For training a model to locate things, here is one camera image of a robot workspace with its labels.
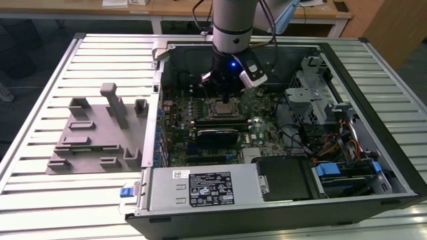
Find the motherboard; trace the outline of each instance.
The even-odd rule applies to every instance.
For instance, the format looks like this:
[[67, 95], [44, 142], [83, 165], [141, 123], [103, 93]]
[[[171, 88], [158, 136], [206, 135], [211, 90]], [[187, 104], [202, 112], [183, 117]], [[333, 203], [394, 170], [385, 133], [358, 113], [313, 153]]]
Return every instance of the motherboard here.
[[170, 167], [243, 164], [253, 157], [283, 156], [275, 108], [279, 96], [246, 89], [229, 103], [217, 97], [165, 91]]

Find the open computer tower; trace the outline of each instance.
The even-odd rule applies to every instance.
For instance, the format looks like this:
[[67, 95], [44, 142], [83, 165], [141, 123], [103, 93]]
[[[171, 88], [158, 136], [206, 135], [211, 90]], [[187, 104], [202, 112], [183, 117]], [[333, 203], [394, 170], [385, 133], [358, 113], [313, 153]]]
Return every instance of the open computer tower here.
[[[254, 51], [271, 61], [274, 47]], [[213, 45], [169, 43], [138, 210], [126, 216], [147, 239], [347, 225], [426, 199], [426, 183], [330, 45], [283, 42], [278, 51], [269, 81], [225, 103], [201, 81]]]

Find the blue drive bracket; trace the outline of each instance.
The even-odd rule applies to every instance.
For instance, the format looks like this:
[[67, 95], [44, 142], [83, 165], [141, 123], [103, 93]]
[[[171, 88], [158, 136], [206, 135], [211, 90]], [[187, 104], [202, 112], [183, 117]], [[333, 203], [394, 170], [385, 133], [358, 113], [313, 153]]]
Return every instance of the blue drive bracket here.
[[337, 163], [321, 163], [319, 166], [315, 167], [315, 171], [317, 171], [319, 177], [325, 176], [325, 175], [342, 174]]

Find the slotted aluminum table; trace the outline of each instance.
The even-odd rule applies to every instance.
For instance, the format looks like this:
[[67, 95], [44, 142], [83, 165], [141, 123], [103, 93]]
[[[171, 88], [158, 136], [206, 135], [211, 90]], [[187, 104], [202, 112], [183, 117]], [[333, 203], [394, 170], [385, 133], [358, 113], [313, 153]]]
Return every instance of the slotted aluminum table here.
[[[107, 104], [103, 83], [115, 82], [125, 103], [150, 102], [157, 41], [205, 41], [191, 35], [85, 34], [75, 38], [0, 164], [0, 239], [65, 240], [145, 237], [126, 223], [137, 200], [121, 187], [141, 173], [46, 175], [66, 126], [73, 97]], [[254, 41], [266, 41], [254, 37]], [[329, 42], [423, 178], [427, 178], [427, 108], [369, 43], [358, 39], [290, 38]], [[382, 213], [353, 225], [251, 233], [213, 239], [390, 240], [427, 238], [427, 206]]]

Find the white label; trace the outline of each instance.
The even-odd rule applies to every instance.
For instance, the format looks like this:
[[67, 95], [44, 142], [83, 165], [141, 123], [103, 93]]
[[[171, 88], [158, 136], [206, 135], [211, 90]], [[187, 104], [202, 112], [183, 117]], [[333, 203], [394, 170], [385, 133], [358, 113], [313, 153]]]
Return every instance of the white label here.
[[130, 11], [131, 14], [149, 14], [149, 11]]
[[222, 199], [223, 200], [234, 199], [234, 196], [233, 195], [222, 196]]
[[174, 179], [187, 179], [190, 175], [190, 170], [175, 170], [173, 171]]

